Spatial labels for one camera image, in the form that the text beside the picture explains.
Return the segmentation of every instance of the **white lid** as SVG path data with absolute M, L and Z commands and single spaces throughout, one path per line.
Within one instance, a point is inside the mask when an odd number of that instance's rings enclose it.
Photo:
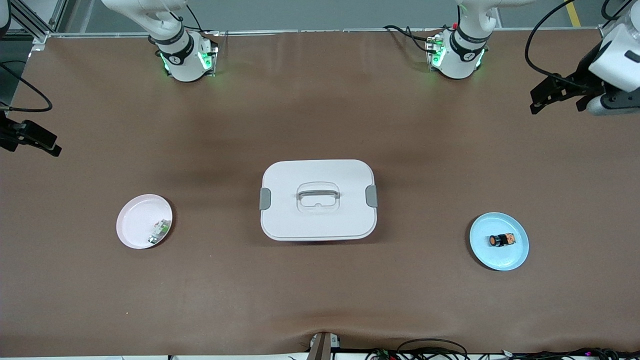
M 360 160 L 281 161 L 262 178 L 260 221 L 274 240 L 364 238 L 377 206 L 373 171 Z

